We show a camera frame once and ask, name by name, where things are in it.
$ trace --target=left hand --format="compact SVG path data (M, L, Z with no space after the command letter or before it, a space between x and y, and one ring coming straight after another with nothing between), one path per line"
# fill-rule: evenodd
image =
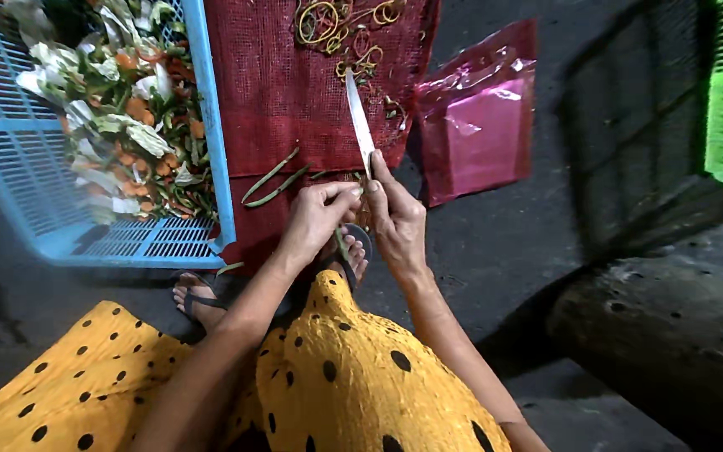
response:
M276 254L300 270L314 260L340 222L352 222L362 205L358 182L328 182L300 190Z

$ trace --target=log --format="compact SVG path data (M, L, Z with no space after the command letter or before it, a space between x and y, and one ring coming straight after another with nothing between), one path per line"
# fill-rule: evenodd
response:
M618 261L573 282L546 326L579 365L692 448L723 450L723 268Z

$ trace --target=foot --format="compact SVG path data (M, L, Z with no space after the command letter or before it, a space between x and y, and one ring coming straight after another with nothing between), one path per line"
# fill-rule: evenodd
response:
M174 302L177 303L177 309L182 313L186 313L186 308L183 306L183 300L186 299L186 293L191 290L191 293L200 297L216 300L214 291L202 281L199 280L192 273L183 273L180 279L174 284L172 293L174 294ZM191 303L191 310L195 315L195 319L205 326L206 334L210 334L214 331L214 328L225 315L225 310L220 307L208 306L203 303L194 301Z
M342 227L342 240L345 242L345 245L348 247L348 259L350 262L350 268L354 270L354 274L356 275L356 286L361 284L362 278L364 277L364 272L367 269L367 259L364 258L365 256L365 250L363 248L363 243L361 241L356 240L355 237L348 234L347 228L344 226ZM328 256L334 254L336 252L336 240L331 236L331 238L326 243L326 246L322 248L322 252L320 253L320 262L323 259L326 259ZM331 262L330 265L328 265L329 270L334 270L339 273L340 276L342 276L345 281L347 281L347 275L345 274L345 269L342 268L342 265L339 262Z

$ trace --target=right hand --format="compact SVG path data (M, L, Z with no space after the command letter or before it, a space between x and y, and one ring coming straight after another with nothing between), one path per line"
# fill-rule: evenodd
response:
M419 276L426 265L426 208L387 168L380 149L370 158L375 180L368 181L375 241L395 279Z

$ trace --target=hand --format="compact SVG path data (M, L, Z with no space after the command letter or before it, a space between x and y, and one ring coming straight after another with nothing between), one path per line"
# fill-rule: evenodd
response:
M426 208L390 174L376 149L371 156L376 180L367 184L375 241L400 283L422 274L426 265Z
M340 222L356 219L354 212L362 204L361 192L357 182L329 182L301 189L292 203L276 255L285 256L297 272L303 270Z

